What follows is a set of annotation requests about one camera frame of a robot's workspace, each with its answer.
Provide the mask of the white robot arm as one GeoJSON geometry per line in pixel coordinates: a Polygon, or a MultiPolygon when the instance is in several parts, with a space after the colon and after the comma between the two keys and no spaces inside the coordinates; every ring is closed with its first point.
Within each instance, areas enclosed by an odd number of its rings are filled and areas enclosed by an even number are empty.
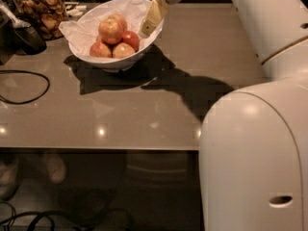
{"type": "Polygon", "coordinates": [[[268,81],[234,90],[200,131],[205,231],[308,231],[308,9],[232,0],[268,81]]]}

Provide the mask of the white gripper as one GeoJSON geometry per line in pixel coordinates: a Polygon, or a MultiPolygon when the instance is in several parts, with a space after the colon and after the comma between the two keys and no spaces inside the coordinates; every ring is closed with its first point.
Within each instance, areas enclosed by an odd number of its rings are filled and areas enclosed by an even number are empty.
{"type": "Polygon", "coordinates": [[[163,21],[168,12],[168,4],[177,4],[181,0],[151,0],[141,22],[139,35],[146,39],[162,30],[163,21]]]}

